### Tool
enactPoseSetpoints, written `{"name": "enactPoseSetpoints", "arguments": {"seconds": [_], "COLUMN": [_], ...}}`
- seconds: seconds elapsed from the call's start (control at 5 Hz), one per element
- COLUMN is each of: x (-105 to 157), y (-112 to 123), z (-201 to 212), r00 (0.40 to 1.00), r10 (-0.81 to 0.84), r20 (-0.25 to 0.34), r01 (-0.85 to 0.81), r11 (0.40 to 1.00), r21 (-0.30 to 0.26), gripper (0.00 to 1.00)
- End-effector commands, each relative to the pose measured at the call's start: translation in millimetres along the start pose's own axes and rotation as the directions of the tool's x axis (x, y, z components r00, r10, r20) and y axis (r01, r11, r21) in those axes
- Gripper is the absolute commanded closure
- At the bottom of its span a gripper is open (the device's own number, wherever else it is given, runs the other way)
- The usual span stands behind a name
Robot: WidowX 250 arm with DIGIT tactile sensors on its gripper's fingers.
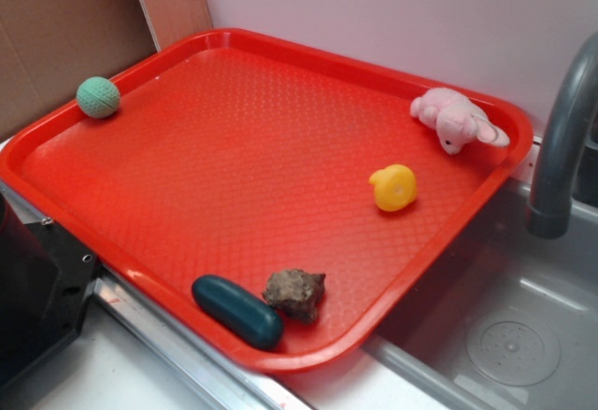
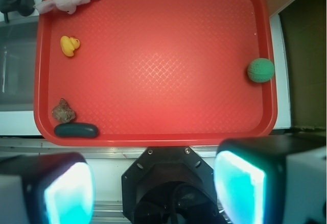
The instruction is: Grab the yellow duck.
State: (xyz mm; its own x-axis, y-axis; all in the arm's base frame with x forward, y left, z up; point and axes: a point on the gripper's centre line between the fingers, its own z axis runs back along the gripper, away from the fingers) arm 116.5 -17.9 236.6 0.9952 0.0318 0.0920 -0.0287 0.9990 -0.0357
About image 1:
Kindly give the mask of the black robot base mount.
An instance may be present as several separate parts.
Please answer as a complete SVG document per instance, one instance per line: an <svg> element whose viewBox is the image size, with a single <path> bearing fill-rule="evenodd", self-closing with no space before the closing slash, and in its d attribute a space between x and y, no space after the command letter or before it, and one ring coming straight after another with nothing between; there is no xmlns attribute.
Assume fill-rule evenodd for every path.
<svg viewBox="0 0 598 410"><path fill-rule="evenodd" d="M78 338L98 269L62 225L24 223L1 199L1 390Z"/></svg>

